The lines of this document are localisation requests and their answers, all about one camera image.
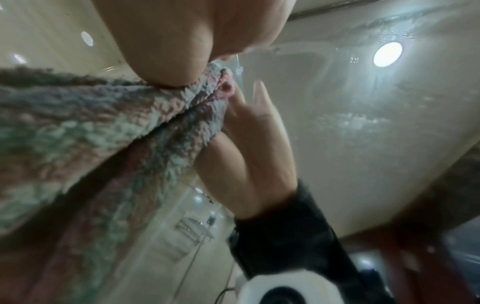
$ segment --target black sleeve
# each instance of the black sleeve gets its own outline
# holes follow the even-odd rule
[[[236,221],[228,242],[247,278],[307,269],[336,284],[345,303],[372,303],[359,272],[301,181],[296,196],[282,208]]]

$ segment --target black cable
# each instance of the black cable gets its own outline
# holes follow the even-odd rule
[[[233,290],[235,290],[234,287],[227,287],[227,288],[225,288],[224,290],[222,290],[222,291],[220,292],[220,294],[216,297],[216,300],[215,300],[215,303],[214,303],[214,304],[219,304],[219,303],[220,303],[219,300],[220,300],[220,298],[222,297],[222,295],[225,294],[225,292],[227,292],[227,291],[233,291]]]

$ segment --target skin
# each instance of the skin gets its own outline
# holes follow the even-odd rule
[[[272,43],[295,0],[93,0],[132,69],[165,87],[195,81],[214,59]],[[263,83],[253,104],[230,98],[224,129],[195,168],[209,192],[237,218],[256,217],[294,195],[297,174],[287,133]],[[55,247],[50,229],[15,247],[0,242],[0,302],[18,303]]]

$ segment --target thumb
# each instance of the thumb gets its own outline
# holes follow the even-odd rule
[[[253,104],[255,106],[271,107],[272,101],[263,81],[257,80],[253,84]]]

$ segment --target fluffy fabric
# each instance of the fluffy fabric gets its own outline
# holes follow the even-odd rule
[[[35,241],[45,224],[53,244],[11,300],[91,302],[220,130],[232,91],[217,65],[175,90],[0,70],[0,249]]]

